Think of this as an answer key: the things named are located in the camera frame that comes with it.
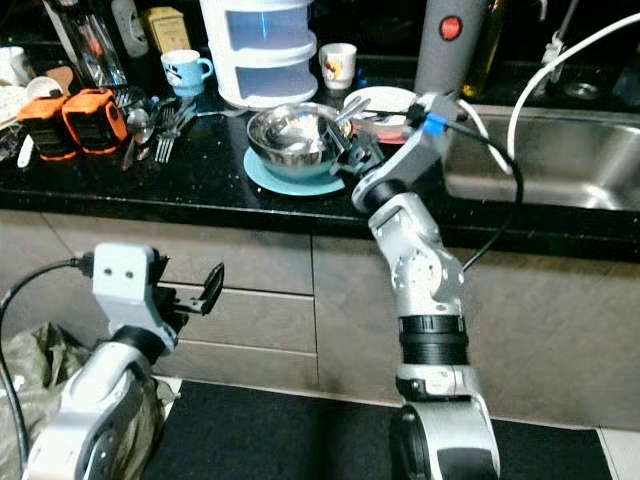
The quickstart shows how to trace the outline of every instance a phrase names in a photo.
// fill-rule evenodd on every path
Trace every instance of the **granite countertop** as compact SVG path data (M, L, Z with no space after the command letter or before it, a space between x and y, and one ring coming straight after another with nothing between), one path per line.
M342 98L321 89L314 100L338 105ZM214 88L198 98L199 111L219 108L228 107ZM250 116L197 119L166 165L149 159L122 172L124 148L112 156L33 161L25 171L5 161L0 163L0 208L368 238L366 218L347 192L287 197L247 177L243 157ZM414 190L451 247L480 247L510 209L507 203L449 196L439 168ZM495 248L640 262L640 212L526 205Z

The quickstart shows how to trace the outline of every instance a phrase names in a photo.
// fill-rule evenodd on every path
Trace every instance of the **gray cabinet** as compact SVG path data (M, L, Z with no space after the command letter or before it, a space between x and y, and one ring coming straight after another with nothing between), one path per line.
M69 251L107 241L157 248L171 259L163 281L181 298L198 297L198 285L224 261L226 288L216 308L204 318L191 316L176 352L158 362L157 372L209 382L317 388L308 235L56 214L44 218ZM89 292L82 301L95 303Z
M0 210L0 290L45 264L64 260L70 251L39 213ZM7 310L6 338L45 322L58 324L86 344L106 335L102 312L89 281L75 269L47 273L27 285Z
M386 264L374 242L314 237L320 389L400 401L400 359Z
M219 260L226 288L193 316L158 372L399 402L397 320L387 265L369 240L0 211L0 288L103 241L172 257L182 297ZM471 252L453 252L466 258ZM464 292L470 356L495 416L640 429L640 265L488 254ZM30 285L5 332L45 321L87 344L106 338L90 282L74 270Z
M192 380L265 388L310 390L318 387L315 353L181 341L161 358L155 371Z
M398 331L376 245L314 238L314 273L320 388L398 400ZM464 295L491 413L640 429L639 291L637 264L488 254Z
M309 235L45 214L72 251L100 242L142 243L171 257L163 279L200 284L218 262L225 285L312 294Z
M176 286L179 298L201 289ZM192 315L180 338L315 353L313 297L224 289L213 311Z

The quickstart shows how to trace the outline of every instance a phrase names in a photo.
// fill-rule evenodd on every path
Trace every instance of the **stainless steel sink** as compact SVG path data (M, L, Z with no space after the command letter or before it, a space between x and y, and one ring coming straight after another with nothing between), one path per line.
M490 136L506 146L511 109L478 111ZM640 115L524 109L516 160L525 178L525 203L640 210ZM512 201L515 194L513 179L486 147L459 134L444 175L455 197Z

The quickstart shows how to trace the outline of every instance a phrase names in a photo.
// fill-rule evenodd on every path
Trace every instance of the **stainless steel bowl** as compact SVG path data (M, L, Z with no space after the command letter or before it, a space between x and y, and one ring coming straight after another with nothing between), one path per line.
M271 172L313 177L328 171L333 160L320 138L318 119L337 116L337 110L317 103L280 105L255 114L247 124L247 136Z

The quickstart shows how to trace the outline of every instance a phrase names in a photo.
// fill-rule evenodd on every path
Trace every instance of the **floor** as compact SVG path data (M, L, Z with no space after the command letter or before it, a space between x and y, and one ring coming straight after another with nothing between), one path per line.
M182 380L178 378L159 377L167 382L171 389L178 393ZM165 407L165 419L171 412L173 404ZM602 449L613 480L637 480L640 478L640 432L597 428L602 442Z

